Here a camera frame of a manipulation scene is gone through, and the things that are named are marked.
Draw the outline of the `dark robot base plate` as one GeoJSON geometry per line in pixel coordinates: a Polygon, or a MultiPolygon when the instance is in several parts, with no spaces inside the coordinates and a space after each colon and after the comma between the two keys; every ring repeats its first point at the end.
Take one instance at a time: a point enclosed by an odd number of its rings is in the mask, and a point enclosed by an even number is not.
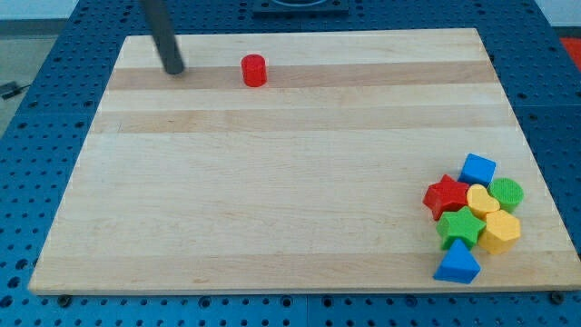
{"type": "Polygon", "coordinates": [[[253,16],[347,14],[348,0],[254,0],[253,16]]]}

